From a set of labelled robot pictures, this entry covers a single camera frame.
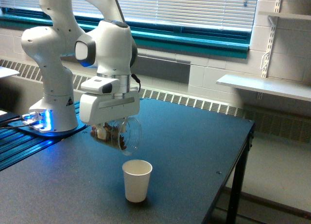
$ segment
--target white shelf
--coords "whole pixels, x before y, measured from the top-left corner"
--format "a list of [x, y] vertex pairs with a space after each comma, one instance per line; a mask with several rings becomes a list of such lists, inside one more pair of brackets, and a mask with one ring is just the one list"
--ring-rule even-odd
[[302, 15], [302, 14], [284, 14], [284, 13], [273, 13], [273, 12], [264, 12], [264, 11], [259, 11], [259, 14], [268, 15], [270, 17], [286, 18], [286, 19], [311, 20], [310, 15]]
[[16, 70], [7, 69], [7, 68], [0, 66], [0, 78], [10, 77], [10, 76], [18, 75], [18, 74], [19, 72], [17, 72]]
[[311, 102], [311, 86], [251, 75], [227, 74], [217, 84]]

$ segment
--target glass jar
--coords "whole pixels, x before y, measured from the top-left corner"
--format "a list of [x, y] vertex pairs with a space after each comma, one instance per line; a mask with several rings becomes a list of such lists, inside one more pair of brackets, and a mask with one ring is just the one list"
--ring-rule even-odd
[[131, 155], [139, 147], [141, 125], [135, 117], [110, 121], [92, 126], [92, 136], [106, 145]]

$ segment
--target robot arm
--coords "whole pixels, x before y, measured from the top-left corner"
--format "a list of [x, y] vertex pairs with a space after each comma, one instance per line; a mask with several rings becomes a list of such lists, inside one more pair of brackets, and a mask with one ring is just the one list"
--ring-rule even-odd
[[118, 0], [86, 0], [100, 10], [105, 19], [124, 22]]
[[74, 18], [71, 0], [39, 2], [42, 11], [53, 20], [53, 26], [28, 29], [21, 39], [24, 51], [38, 63], [43, 79], [43, 98], [30, 107], [30, 112], [43, 112], [46, 116], [32, 127], [42, 133], [64, 132], [77, 127], [78, 122], [73, 105], [72, 73], [62, 65], [61, 56], [74, 55], [75, 42], [85, 32]]
[[61, 56], [76, 54], [83, 66], [97, 68], [97, 76], [81, 85], [87, 92], [80, 101], [82, 122], [103, 125], [139, 112], [138, 91], [130, 89], [130, 66], [137, 49], [118, 1], [86, 1], [105, 17], [93, 31], [86, 34], [78, 26], [71, 0], [40, 0], [53, 26], [35, 27], [22, 36], [23, 49], [38, 63], [43, 77], [44, 97], [30, 108], [48, 117], [32, 126], [40, 132], [64, 132], [77, 126], [72, 73], [63, 67]]
[[87, 93], [80, 100], [80, 119], [103, 128], [105, 122], [139, 112], [138, 91], [130, 89], [130, 66], [137, 49], [118, 0], [86, 1], [105, 19], [76, 42], [75, 54], [81, 65], [97, 68], [97, 76], [81, 85]]

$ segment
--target teal window frame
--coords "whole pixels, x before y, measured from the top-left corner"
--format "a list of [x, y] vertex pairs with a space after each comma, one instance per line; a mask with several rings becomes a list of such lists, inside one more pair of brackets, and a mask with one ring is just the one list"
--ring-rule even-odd
[[[0, 27], [15, 25], [21, 28], [52, 25], [48, 15], [40, 11], [1, 8]], [[101, 19], [76, 17], [85, 31], [95, 29]], [[251, 32], [213, 30], [193, 27], [157, 25], [127, 22], [139, 47], [151, 47], [217, 56], [246, 59], [249, 51]]]

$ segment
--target heating vent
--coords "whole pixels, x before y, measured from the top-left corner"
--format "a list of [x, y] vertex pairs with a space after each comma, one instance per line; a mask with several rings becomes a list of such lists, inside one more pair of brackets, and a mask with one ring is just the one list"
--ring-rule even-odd
[[[0, 60], [0, 66], [17, 70], [19, 72], [19, 75], [17, 75], [18, 77], [39, 82], [42, 81], [42, 74], [39, 67], [7, 60]], [[87, 76], [74, 74], [73, 88], [75, 90], [81, 90], [81, 84], [89, 78], [90, 77]], [[253, 120], [256, 123], [256, 131], [305, 143], [311, 142], [311, 121], [304, 118], [282, 115], [275, 112], [268, 113], [267, 111], [263, 111], [261, 109], [241, 109], [213, 100], [198, 99], [193, 96], [146, 87], [143, 87], [140, 90], [139, 96], [141, 98], [157, 99], [165, 102], [199, 108], [206, 111], [213, 111], [234, 117]]]

